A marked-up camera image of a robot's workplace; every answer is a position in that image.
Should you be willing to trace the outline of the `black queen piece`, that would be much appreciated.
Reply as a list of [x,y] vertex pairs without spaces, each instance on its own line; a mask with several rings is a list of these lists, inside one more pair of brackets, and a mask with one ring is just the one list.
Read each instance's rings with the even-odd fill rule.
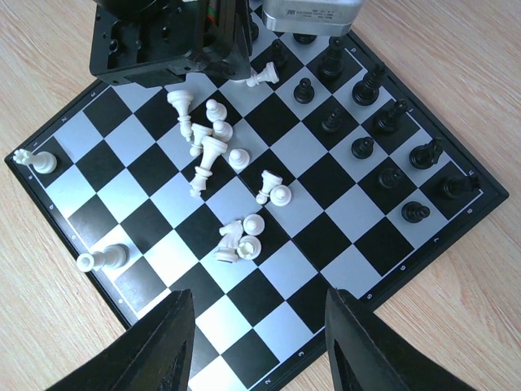
[[321,57],[318,76],[325,80],[338,78],[343,69],[344,37],[330,37],[329,46]]

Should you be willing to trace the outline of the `black bishop piece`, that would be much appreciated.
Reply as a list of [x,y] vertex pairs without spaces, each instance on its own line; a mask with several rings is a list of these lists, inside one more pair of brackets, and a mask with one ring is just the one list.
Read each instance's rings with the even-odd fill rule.
[[374,117],[372,129],[377,133],[392,134],[401,126],[401,118],[409,109],[405,99],[398,99],[390,108],[380,110]]

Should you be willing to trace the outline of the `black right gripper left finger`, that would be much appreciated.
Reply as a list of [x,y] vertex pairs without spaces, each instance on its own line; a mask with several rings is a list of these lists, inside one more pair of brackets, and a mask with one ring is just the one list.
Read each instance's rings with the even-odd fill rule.
[[187,390],[195,338],[192,292],[171,292],[50,390]]

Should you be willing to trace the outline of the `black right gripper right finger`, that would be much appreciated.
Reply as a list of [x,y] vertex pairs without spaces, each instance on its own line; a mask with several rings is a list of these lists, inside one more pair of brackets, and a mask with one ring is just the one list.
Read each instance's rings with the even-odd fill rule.
[[328,290],[326,348],[335,390],[472,390],[347,290]]

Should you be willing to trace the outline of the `black knight piece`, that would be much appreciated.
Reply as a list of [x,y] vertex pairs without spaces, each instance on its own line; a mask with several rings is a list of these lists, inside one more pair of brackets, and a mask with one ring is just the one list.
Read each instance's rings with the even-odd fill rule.
[[415,169],[430,169],[438,163],[443,151],[443,140],[434,138],[429,143],[415,147],[409,154],[409,162]]

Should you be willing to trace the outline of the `white rook piece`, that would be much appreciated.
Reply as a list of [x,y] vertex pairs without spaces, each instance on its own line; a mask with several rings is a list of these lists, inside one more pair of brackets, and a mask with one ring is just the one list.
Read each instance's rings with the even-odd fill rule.
[[57,159],[50,152],[34,154],[25,149],[17,149],[14,152],[13,160],[19,165],[32,165],[34,170],[39,174],[50,174],[57,166]]
[[237,254],[242,259],[254,260],[261,254],[261,242],[253,235],[245,235],[239,241]]

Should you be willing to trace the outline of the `black rook piece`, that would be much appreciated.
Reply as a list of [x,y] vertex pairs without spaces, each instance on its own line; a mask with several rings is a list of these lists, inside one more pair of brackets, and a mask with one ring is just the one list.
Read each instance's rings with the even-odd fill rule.
[[456,200],[480,189],[480,186],[481,182],[477,175],[451,175],[442,181],[441,191],[447,199]]

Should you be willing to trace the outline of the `white pawn piece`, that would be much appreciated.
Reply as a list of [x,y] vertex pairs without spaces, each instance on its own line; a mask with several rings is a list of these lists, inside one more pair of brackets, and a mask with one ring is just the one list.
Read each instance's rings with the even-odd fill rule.
[[228,162],[234,170],[245,169],[249,162],[249,153],[242,148],[235,148],[230,151]]
[[262,82],[276,84],[279,82],[278,71],[273,62],[268,62],[261,72],[252,70],[251,76],[246,80],[248,87],[258,86]]
[[259,214],[250,214],[243,220],[243,229],[247,235],[260,235],[265,229],[265,221]]
[[215,99],[208,99],[206,104],[206,117],[212,123],[215,121],[224,121],[227,117],[227,109],[223,103],[217,102]]
[[285,185],[277,185],[269,193],[271,203],[278,207],[283,207],[291,202],[291,189]]
[[228,143],[233,136],[233,127],[226,121],[216,120],[212,123],[212,136],[223,143]]

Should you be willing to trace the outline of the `black king piece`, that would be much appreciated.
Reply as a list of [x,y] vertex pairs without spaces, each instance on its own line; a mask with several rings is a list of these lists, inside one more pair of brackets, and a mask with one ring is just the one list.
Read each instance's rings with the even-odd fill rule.
[[386,74],[386,66],[376,64],[352,89],[352,99],[361,106],[373,104],[379,97],[379,88]]

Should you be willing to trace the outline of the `black and grey chessboard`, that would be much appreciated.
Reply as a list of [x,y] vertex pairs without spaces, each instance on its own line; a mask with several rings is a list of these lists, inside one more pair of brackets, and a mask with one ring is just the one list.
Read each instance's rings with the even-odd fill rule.
[[129,250],[90,274],[122,323],[191,290],[191,390],[281,389],[325,350],[328,288],[380,306],[508,196],[393,73],[356,104],[378,58],[354,33],[344,43],[334,81],[318,73],[327,37],[265,27],[252,67],[278,49],[277,84],[187,76],[192,121],[223,104],[229,149],[250,157],[220,155],[199,197],[169,86],[96,82],[24,143],[56,157],[52,173],[7,159],[73,256]]

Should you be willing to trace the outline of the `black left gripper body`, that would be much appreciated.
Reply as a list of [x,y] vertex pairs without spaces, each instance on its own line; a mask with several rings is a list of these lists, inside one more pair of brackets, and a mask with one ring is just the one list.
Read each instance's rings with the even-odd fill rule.
[[112,86],[151,88],[189,73],[226,80],[251,75],[245,1],[98,1],[90,73]]

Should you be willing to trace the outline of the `white king piece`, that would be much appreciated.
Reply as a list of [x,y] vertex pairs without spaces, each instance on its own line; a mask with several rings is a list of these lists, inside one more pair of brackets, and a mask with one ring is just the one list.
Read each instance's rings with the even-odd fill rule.
[[204,136],[202,139],[203,156],[200,164],[195,167],[195,176],[190,181],[190,195],[199,197],[202,191],[206,190],[206,182],[212,176],[212,165],[218,156],[227,151],[228,144],[211,136]]

